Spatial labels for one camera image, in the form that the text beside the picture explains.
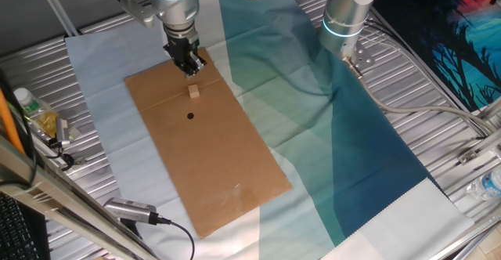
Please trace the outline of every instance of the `gray cable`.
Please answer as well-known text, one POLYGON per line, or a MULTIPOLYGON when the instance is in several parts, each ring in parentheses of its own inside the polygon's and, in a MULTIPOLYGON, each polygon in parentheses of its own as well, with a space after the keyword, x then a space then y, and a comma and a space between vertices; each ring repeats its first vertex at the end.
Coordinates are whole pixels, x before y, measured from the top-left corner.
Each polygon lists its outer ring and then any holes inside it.
POLYGON ((414 113, 414 112, 424 112, 424 111, 429 111, 429 110, 436 110, 436 111, 445 111, 449 113, 453 113, 456 115, 459 115, 461 117, 466 117, 471 119, 473 122, 479 124, 480 126, 484 127, 485 129, 489 130, 492 133, 496 132, 497 129, 494 128, 494 126, 490 125, 487 121, 484 121, 480 119, 479 117, 474 116, 473 114, 467 113, 465 111, 459 110, 454 107, 439 107, 439 106, 428 106, 428 107, 414 107, 414 108, 397 108, 397 107, 390 107, 381 101, 379 101, 369 90, 369 87, 367 84, 363 81, 361 75, 362 73, 359 71, 359 69, 353 64, 353 62, 349 58, 344 58, 343 61, 348 64, 349 68, 354 72, 355 76, 360 81, 360 84, 362 87, 366 90, 366 92, 369 94, 369 96, 373 99, 373 101, 382 109, 393 112, 393 113, 401 113, 401 114, 408 114, 408 113, 414 113))

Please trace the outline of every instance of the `small wooden block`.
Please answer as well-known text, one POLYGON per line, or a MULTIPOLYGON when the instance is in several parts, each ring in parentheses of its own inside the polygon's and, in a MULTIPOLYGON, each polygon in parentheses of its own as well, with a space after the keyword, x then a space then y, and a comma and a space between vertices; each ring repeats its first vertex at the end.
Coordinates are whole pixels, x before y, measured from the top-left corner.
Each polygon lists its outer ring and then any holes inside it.
POLYGON ((198 85, 189 85, 188 86, 189 97, 194 99, 200 96, 200 92, 198 92, 198 85))

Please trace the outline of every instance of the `colorful poster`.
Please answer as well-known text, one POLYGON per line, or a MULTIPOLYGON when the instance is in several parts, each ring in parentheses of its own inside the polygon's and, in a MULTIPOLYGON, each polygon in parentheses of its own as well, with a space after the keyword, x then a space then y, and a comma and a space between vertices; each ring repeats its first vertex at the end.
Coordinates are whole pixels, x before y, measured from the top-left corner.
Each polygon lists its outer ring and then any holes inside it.
POLYGON ((374 7, 470 111, 501 96, 501 0, 376 0, 374 7))

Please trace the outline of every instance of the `bottle cap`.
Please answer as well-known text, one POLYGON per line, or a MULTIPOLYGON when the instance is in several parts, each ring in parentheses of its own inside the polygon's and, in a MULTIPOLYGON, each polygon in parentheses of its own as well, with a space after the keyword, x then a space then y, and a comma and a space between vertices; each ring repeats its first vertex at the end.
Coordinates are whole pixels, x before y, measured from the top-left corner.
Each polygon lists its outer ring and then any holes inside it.
POLYGON ((17 88, 14 91, 14 95, 16 96, 17 101, 23 107, 29 105, 31 101, 33 101, 33 96, 31 92, 25 88, 17 88))

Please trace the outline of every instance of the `keyboard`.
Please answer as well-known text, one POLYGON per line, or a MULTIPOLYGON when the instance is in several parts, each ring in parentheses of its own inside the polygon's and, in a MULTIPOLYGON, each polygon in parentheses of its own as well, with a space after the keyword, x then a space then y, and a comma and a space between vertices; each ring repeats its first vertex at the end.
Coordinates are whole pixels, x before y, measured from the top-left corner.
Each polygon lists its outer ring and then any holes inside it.
POLYGON ((40 260, 17 201, 0 193, 0 259, 40 260))

